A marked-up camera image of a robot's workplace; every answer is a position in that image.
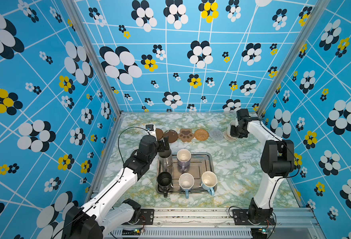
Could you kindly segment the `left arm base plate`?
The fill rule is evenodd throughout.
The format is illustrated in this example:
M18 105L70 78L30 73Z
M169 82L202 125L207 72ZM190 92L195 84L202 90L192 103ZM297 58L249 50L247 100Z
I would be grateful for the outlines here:
M153 225L154 209L141 209L138 216L134 216L132 221L123 225Z

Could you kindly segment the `blue handled cream mug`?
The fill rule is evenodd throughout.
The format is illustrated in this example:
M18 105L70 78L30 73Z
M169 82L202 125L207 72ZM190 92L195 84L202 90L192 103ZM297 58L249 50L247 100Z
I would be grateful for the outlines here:
M218 179L215 173L206 171L201 176L201 186L211 196L215 195L214 187L217 185Z

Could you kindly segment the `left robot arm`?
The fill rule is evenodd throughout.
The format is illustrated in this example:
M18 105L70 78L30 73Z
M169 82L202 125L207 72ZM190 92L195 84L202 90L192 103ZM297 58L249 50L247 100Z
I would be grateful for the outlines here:
M122 224L138 221L141 205L136 201L127 199L116 209L113 206L149 170L157 154L167 147L167 138L157 140L152 135L143 136L139 148L103 190L83 206L73 206L68 210L62 230L53 238L103 239Z

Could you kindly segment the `black mug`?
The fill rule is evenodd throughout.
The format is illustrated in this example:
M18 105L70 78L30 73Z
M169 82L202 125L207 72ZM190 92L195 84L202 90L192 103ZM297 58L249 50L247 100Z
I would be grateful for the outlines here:
M169 172L162 172L157 177L158 188L161 190L164 198L168 197L169 189L172 184L172 176Z

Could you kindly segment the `white ceramic mug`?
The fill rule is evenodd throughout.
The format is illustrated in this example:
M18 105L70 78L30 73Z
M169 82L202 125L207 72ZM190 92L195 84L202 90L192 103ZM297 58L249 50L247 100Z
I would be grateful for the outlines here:
M238 138L237 121L236 120L231 121L229 123L229 126L228 126L226 132L229 136Z

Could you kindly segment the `plain brown round coaster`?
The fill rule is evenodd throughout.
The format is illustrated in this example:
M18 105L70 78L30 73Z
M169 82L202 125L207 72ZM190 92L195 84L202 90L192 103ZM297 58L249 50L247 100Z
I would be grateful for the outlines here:
M163 138L163 131L160 128L157 128L155 130L156 138L157 140L161 140Z

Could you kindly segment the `paw print cork coaster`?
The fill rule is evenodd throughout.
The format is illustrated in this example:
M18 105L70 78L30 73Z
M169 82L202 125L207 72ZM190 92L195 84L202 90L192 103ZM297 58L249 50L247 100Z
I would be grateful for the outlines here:
M190 128L182 128L178 134L182 142L191 142L194 139L194 133Z

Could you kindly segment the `grey woven round coaster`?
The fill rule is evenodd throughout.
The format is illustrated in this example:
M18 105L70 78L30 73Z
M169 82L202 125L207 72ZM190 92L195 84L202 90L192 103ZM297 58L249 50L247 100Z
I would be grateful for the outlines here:
M209 137L215 141L224 139L223 132L216 128L209 131Z

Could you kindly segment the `scratched brown round coaster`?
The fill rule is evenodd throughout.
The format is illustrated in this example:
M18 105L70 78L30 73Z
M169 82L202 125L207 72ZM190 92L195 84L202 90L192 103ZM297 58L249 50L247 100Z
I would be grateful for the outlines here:
M174 143L178 140L178 133L173 129L169 129L164 132L163 137L167 137L169 143Z

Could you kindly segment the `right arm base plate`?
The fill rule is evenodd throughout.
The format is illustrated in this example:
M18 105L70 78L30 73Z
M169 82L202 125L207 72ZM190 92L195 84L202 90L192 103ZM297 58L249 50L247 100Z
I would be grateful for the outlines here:
M275 224L275 216L270 209L243 210L233 209L230 212L236 226L271 226Z

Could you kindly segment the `rattan wicker round coaster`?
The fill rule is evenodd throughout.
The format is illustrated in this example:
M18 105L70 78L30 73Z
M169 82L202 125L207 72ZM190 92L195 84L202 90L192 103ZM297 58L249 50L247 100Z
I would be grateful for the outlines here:
M209 132L205 129L197 129L194 132L194 138L199 140L199 141L206 141L209 139Z

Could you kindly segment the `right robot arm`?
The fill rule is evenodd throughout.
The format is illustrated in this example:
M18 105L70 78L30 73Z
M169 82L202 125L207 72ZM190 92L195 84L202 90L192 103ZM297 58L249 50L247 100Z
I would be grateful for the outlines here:
M248 220L259 224L273 215L273 204L282 181L294 171L294 143L271 132L258 117L249 115L247 109L236 112L236 122L230 126L229 135L247 138L252 134L263 146L260 166L263 171L260 187L251 199Z

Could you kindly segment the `stainless steel cup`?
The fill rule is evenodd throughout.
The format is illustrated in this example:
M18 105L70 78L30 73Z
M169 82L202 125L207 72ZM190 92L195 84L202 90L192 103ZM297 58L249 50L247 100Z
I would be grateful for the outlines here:
M168 169L172 167L172 164L173 164L171 149L165 150L164 152L159 152L158 155L159 155L159 162L163 167L163 170L168 171Z

